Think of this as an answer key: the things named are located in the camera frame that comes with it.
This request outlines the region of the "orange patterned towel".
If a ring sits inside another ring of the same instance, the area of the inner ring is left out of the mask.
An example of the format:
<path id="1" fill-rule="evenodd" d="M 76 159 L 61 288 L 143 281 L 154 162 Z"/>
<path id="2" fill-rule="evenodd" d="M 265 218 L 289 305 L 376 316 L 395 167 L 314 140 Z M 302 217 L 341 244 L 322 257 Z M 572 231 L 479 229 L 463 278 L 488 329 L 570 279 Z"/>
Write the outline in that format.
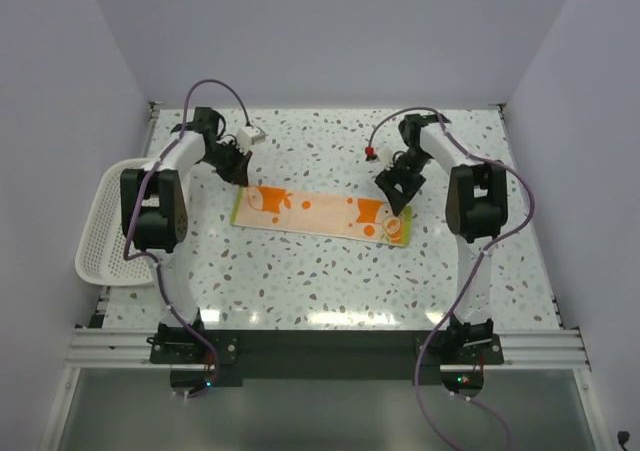
<path id="1" fill-rule="evenodd" d="M 251 185 L 238 192 L 231 224 L 405 247 L 412 210 L 396 216 L 377 199 Z"/>

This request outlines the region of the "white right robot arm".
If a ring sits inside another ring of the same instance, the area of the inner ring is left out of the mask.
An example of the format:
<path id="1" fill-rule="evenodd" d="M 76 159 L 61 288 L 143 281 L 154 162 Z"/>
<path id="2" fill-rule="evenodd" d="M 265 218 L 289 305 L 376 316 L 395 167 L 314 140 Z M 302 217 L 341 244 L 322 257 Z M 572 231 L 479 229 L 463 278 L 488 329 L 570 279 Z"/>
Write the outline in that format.
<path id="1" fill-rule="evenodd" d="M 398 216 L 426 182 L 423 169 L 436 162 L 448 175 L 445 220 L 456 238 L 458 291 L 445 321 L 445 350 L 459 364 L 469 363 L 491 340 L 492 251 L 508 219 L 506 170 L 493 162 L 475 162 L 448 129 L 450 120 L 425 108 L 411 108 L 398 125 L 406 149 L 398 154 L 366 150 L 369 159 L 386 161 L 375 183 Z"/>

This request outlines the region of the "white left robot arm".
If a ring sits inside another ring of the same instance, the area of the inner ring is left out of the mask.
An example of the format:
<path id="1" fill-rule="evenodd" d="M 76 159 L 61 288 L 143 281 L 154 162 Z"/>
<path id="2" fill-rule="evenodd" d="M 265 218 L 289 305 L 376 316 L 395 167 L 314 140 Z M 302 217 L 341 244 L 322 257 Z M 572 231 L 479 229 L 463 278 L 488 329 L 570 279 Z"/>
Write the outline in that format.
<path id="1" fill-rule="evenodd" d="M 184 181 L 193 167 L 206 164 L 223 181 L 246 187 L 251 148 L 265 138 L 250 122 L 233 134 L 225 130 L 219 112 L 197 107 L 190 120 L 171 130 L 171 140 L 155 158 L 124 169 L 119 178 L 123 258 L 148 265 L 164 308 L 161 324 L 184 329 L 173 338 L 171 349 L 185 363 L 205 356 L 207 339 L 196 327 L 199 307 L 177 258 L 189 227 Z"/>

